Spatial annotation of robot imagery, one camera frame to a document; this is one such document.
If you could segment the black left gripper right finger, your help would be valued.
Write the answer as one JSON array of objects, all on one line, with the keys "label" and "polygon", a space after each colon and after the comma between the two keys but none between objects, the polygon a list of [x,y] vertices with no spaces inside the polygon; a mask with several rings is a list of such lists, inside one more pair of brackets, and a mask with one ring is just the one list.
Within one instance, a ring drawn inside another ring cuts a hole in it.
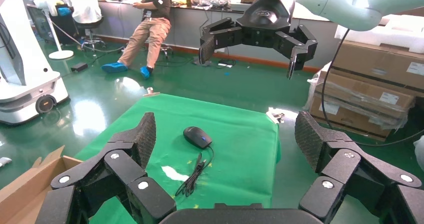
[{"label": "black left gripper right finger", "polygon": [[295,140],[318,177],[299,208],[328,224],[354,197],[382,224],[424,221],[422,182],[362,150],[346,133],[322,127],[308,112],[295,120]]}]

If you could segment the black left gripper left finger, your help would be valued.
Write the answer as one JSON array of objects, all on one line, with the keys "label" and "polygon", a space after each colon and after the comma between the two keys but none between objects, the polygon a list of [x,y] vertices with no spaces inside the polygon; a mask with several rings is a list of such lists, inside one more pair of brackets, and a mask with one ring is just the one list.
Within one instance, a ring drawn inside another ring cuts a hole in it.
[{"label": "black left gripper left finger", "polygon": [[87,224],[111,198],[138,224],[158,224],[175,212],[175,200],[146,171],[156,134],[155,115],[146,112],[136,127],[115,133],[98,154],[57,175],[36,223]]}]

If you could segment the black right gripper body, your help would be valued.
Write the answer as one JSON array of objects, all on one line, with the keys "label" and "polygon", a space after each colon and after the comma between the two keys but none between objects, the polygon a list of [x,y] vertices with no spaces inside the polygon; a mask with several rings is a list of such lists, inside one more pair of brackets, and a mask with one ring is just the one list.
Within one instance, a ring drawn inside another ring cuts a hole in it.
[{"label": "black right gripper body", "polygon": [[255,0],[236,20],[241,44],[273,48],[276,32],[288,33],[295,0]]}]

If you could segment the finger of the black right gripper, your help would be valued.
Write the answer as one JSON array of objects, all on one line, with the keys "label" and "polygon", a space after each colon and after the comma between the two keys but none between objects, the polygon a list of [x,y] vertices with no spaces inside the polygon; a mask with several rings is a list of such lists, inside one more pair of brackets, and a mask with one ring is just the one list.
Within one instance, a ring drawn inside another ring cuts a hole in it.
[{"label": "finger of the black right gripper", "polygon": [[229,17],[203,27],[198,50],[199,63],[204,65],[216,49],[241,44],[242,34],[242,27]]},{"label": "finger of the black right gripper", "polygon": [[276,32],[274,40],[274,49],[289,59],[288,79],[294,71],[302,70],[305,62],[313,59],[318,46],[315,36],[301,24],[289,33]]}]

